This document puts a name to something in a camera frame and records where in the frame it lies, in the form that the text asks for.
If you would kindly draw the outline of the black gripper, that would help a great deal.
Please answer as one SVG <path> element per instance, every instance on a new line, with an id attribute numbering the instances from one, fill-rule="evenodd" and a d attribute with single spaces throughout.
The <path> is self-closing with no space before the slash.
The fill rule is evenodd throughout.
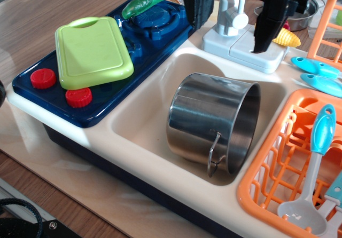
<path id="1" fill-rule="evenodd" d="M 201 27 L 213 12 L 214 0 L 183 0 L 192 27 Z M 303 12 L 309 0 L 263 0 L 262 12 L 254 30 L 254 53 L 266 52 L 274 38 L 294 12 Z"/>

